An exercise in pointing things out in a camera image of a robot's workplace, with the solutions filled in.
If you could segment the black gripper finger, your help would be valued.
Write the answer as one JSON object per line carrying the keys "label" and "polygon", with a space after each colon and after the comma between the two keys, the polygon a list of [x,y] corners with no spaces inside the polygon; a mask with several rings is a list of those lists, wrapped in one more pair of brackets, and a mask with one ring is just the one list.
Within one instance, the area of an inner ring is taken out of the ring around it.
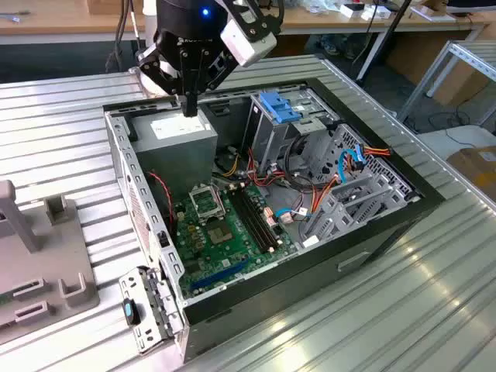
{"label": "black gripper finger", "polygon": [[162,69],[161,56],[162,54],[155,44],[149,46],[138,54],[138,68],[162,91],[169,95],[178,96],[183,114],[190,115],[191,95],[185,91],[181,76],[171,75]]}
{"label": "black gripper finger", "polygon": [[207,90],[215,90],[237,67],[235,57],[224,49],[213,58],[213,54],[202,51],[200,65],[191,89],[191,115],[198,114],[198,96]]}

